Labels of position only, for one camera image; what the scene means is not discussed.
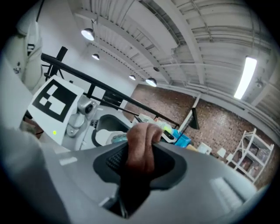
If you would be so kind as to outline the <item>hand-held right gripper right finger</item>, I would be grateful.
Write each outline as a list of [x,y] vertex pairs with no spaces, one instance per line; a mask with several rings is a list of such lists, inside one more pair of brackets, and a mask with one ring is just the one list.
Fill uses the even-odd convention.
[[182,156],[187,171],[167,191],[152,191],[131,220],[236,220],[257,203],[257,189],[246,177],[212,156],[160,143]]

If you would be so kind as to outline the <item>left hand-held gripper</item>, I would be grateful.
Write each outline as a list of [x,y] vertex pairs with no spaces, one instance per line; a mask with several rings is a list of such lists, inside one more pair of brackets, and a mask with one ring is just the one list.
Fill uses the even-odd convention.
[[[82,88],[53,76],[34,94],[28,112],[54,142],[78,151],[97,108],[97,103],[86,97]],[[96,147],[110,145],[114,135],[126,134],[129,129],[130,125],[117,117],[103,115],[91,140]]]

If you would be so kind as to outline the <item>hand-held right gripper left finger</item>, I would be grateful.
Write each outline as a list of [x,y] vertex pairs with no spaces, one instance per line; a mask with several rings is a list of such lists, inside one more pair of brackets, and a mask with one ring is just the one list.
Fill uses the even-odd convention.
[[117,185],[96,174],[96,157],[120,144],[56,154],[58,146],[42,143],[47,170],[63,202],[70,224],[128,224],[128,220],[100,207],[115,194]]

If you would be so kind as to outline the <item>white rectangular box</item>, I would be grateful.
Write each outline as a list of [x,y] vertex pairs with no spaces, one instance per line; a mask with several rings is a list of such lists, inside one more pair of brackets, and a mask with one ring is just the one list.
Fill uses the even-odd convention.
[[145,122],[145,123],[153,123],[154,122],[154,120],[151,117],[149,117],[147,115],[144,115],[144,114],[141,114],[141,113],[139,114],[138,118],[142,122]]

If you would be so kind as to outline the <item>blue flat box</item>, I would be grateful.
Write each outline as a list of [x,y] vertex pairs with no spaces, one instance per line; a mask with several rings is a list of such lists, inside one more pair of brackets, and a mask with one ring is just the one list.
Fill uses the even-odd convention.
[[181,148],[187,148],[187,146],[191,142],[191,139],[189,137],[187,137],[186,135],[184,135],[176,129],[173,129],[172,135],[176,140],[173,144]]

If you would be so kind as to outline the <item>black metal railing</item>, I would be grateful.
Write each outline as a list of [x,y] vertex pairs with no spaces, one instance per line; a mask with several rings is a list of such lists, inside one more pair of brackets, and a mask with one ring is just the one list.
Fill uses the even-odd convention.
[[145,106],[144,104],[142,104],[142,103],[132,99],[131,97],[128,97],[127,95],[125,95],[125,94],[119,92],[118,90],[116,90],[116,89],[114,89],[114,88],[112,88],[112,87],[102,83],[101,81],[99,81],[99,80],[97,80],[97,79],[95,79],[93,77],[90,77],[89,75],[84,74],[84,73],[82,73],[82,72],[80,72],[80,71],[78,71],[78,70],[76,70],[76,69],[74,69],[74,68],[72,68],[72,67],[70,67],[70,66],[68,66],[68,65],[66,65],[64,63],[62,63],[60,60],[58,60],[57,58],[55,58],[53,56],[50,56],[50,55],[47,55],[47,54],[43,53],[41,55],[41,60],[46,62],[46,63],[48,63],[48,65],[45,65],[45,67],[49,68],[48,72],[45,73],[45,77],[47,79],[49,79],[51,77],[50,76],[51,69],[52,68],[57,68],[60,74],[62,74],[62,71],[65,71],[65,72],[67,72],[67,73],[69,73],[69,74],[71,74],[71,75],[73,75],[73,76],[75,76],[75,77],[77,77],[79,79],[82,79],[82,80],[90,83],[91,85],[90,85],[89,90],[86,93],[84,93],[84,95],[87,96],[88,98],[92,98],[92,99],[94,99],[94,100],[96,100],[98,102],[102,102],[102,103],[104,103],[106,105],[111,106],[112,108],[119,109],[119,110],[124,111],[126,113],[129,113],[131,115],[138,116],[137,113],[129,111],[129,110],[125,109],[125,108],[121,108],[119,106],[116,106],[113,103],[110,103],[110,102],[108,102],[106,100],[103,100],[103,99],[100,99],[100,98],[97,98],[97,97],[93,96],[92,95],[93,94],[93,90],[96,87],[99,87],[99,88],[101,88],[101,89],[103,89],[105,91],[109,91],[109,92],[117,95],[122,100],[125,100],[128,103],[131,103],[131,104],[137,106],[138,108],[141,108],[141,109],[143,109],[143,110],[145,110],[147,112],[152,113],[153,115],[155,115],[156,118],[162,118],[165,121],[168,121],[168,122],[172,123],[173,125],[175,125],[175,128],[179,126],[179,124],[177,122],[171,120],[170,118],[164,116],[163,114],[160,114],[159,112],[149,108],[148,106]]

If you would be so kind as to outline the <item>white metal shelf rack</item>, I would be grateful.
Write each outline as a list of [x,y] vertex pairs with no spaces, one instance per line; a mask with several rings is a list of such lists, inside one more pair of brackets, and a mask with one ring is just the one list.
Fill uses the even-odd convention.
[[259,135],[257,129],[245,131],[234,153],[227,157],[227,165],[256,183],[264,171],[274,144],[268,144]]

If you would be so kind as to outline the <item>yellow-green plastic item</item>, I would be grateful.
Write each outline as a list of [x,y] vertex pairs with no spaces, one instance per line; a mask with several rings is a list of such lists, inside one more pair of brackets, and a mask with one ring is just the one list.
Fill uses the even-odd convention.
[[160,122],[157,122],[157,125],[159,127],[161,127],[163,130],[166,130],[167,132],[172,133],[172,127],[169,124],[160,121]]

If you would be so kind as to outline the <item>white plastic tray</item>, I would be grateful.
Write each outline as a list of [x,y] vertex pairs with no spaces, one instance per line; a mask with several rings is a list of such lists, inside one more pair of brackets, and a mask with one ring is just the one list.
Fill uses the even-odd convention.
[[168,131],[164,130],[161,135],[161,141],[173,144],[176,141],[176,138],[171,135]]

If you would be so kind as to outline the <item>black flat panel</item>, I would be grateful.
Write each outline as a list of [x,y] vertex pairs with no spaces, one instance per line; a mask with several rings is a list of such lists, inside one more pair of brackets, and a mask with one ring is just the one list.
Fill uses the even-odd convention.
[[192,111],[192,118],[191,118],[191,121],[189,123],[189,126],[195,130],[199,130],[200,127],[199,127],[199,123],[198,123],[198,118],[197,118],[197,113],[196,113],[196,108],[192,108],[191,109]]

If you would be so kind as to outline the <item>person's beige shirt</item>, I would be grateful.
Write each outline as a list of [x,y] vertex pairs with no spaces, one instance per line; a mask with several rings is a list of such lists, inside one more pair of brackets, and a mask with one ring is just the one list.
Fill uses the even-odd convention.
[[41,65],[42,37],[36,13],[28,12],[20,18],[3,53],[13,73],[34,94],[44,83]]

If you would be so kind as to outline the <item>white tube ceiling light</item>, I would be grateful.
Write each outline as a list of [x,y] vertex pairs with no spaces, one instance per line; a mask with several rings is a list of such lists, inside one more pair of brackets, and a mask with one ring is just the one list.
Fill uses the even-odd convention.
[[246,92],[252,77],[254,75],[255,69],[257,65],[257,59],[252,57],[245,58],[244,69],[242,72],[242,76],[238,85],[238,88],[234,94],[234,98],[241,100],[244,93]]

